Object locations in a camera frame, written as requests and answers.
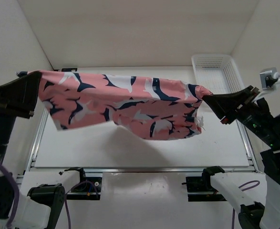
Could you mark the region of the pink shark print shorts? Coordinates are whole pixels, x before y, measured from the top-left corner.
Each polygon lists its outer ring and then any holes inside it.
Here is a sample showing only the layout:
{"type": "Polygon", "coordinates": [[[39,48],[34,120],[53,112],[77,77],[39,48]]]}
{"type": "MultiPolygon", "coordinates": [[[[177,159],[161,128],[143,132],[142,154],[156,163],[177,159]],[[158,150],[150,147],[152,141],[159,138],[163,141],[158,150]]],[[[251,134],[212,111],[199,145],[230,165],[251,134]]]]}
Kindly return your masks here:
{"type": "Polygon", "coordinates": [[[38,97],[58,130],[113,122],[146,140],[202,132],[201,85],[141,76],[42,71],[38,97]]]}

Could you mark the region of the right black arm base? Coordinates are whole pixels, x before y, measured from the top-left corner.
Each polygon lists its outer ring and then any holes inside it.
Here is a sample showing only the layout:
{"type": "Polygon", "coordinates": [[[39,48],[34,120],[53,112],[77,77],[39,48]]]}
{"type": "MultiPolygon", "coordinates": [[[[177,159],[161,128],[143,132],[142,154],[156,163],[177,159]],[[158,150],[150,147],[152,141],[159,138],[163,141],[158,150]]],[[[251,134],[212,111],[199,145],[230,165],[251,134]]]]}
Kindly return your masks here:
{"type": "Polygon", "coordinates": [[[217,173],[225,173],[220,166],[207,167],[203,169],[200,177],[186,177],[181,183],[187,189],[188,202],[221,202],[226,201],[211,185],[211,177],[217,173]]]}

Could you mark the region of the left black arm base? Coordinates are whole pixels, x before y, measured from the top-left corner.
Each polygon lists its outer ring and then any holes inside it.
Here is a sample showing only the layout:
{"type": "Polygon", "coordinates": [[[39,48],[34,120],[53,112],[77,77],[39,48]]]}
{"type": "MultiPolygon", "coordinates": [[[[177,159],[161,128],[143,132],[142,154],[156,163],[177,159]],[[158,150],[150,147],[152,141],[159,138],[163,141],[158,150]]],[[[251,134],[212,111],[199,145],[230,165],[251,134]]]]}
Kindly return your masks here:
{"type": "Polygon", "coordinates": [[[66,171],[77,171],[80,175],[81,185],[67,193],[67,200],[100,200],[102,189],[102,176],[87,175],[81,167],[71,167],[66,171]]]}

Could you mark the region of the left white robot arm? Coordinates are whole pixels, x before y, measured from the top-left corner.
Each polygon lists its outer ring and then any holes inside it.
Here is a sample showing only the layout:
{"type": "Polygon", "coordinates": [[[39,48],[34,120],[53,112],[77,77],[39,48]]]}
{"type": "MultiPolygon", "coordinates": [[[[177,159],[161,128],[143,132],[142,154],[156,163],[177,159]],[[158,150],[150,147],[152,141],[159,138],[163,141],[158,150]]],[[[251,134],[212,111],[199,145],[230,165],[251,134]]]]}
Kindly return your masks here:
{"type": "Polygon", "coordinates": [[[42,73],[34,71],[0,86],[0,222],[8,229],[55,228],[62,208],[68,206],[68,192],[87,186],[82,169],[70,168],[53,183],[32,187],[23,195],[2,164],[16,118],[34,115],[41,79],[42,73]]]}

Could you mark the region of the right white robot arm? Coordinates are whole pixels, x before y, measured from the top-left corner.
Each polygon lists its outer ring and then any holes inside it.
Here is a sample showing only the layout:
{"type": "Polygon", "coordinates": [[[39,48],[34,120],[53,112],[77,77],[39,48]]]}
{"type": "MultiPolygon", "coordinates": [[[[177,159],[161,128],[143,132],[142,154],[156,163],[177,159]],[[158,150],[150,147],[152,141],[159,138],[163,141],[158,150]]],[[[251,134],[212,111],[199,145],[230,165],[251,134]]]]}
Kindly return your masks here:
{"type": "Polygon", "coordinates": [[[233,207],[243,229],[280,229],[280,114],[273,117],[269,106],[252,86],[232,94],[211,94],[202,98],[222,124],[237,120],[269,149],[261,152],[266,179],[265,204],[256,201],[238,187],[219,167],[202,172],[201,185],[216,190],[233,207]]]}

